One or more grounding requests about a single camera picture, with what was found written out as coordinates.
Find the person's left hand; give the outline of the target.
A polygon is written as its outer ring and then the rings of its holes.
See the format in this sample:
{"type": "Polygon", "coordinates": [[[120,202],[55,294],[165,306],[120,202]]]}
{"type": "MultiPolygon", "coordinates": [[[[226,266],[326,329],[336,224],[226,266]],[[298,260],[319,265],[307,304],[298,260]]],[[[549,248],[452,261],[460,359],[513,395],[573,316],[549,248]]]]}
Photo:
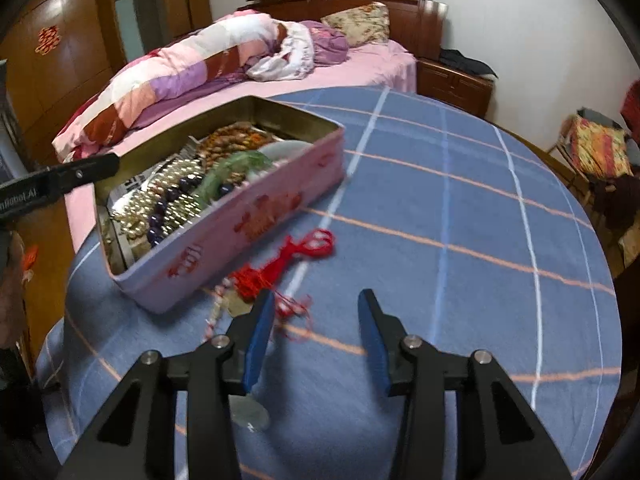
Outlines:
{"type": "Polygon", "coordinates": [[[0,346],[11,348],[21,338],[26,328],[23,301],[24,244],[20,234],[11,232],[9,258],[1,280],[0,346]]]}

